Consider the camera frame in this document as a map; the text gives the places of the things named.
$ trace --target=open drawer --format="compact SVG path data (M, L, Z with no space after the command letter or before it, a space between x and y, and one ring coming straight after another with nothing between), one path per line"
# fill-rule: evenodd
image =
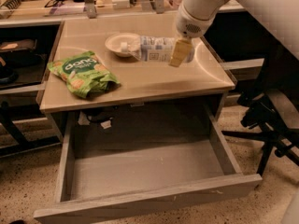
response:
M262 180L242 175L205 96L106 107L112 127L74 125L64 136L50 224L84 224L246 196Z

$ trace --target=office chair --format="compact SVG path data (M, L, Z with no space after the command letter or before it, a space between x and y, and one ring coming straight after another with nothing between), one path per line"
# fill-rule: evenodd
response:
M222 131L224 135L263 142L257 173L263 175L273 148L277 157L287 157L299 166L293 148L299 148L299 61L280 43L266 55L253 86L237 102L246 106L244 127L259 126L260 133Z

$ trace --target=snack bag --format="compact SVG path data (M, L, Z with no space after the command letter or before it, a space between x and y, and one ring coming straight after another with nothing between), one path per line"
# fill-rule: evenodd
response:
M66 82L72 93L81 98L86 98L90 92L106 92L110 82L120 84L93 51L48 63L47 67Z

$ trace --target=speckled floor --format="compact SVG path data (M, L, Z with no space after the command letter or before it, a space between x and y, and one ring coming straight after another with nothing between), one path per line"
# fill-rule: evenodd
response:
M243 130L239 121L246 109L227 106L221 112L220 127ZM261 157L261 143L228 138L244 174L254 174ZM46 147L0 159L0 223L16 219L38 223L36 209L53 204L61 147ZM208 203L179 210L130 217L106 224L278 224L299 188L299 168L286 158L272 155L263 174L262 184L249 196Z

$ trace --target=white bowl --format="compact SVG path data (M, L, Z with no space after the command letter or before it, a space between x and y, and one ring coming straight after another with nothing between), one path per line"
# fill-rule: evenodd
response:
M132 42L139 41L140 35L131 34L131 33L119 33L110 36L106 42L105 46L107 49L114 52L116 55L120 57L130 57L132 54L129 51L126 51L123 47L123 44L127 44L130 46Z

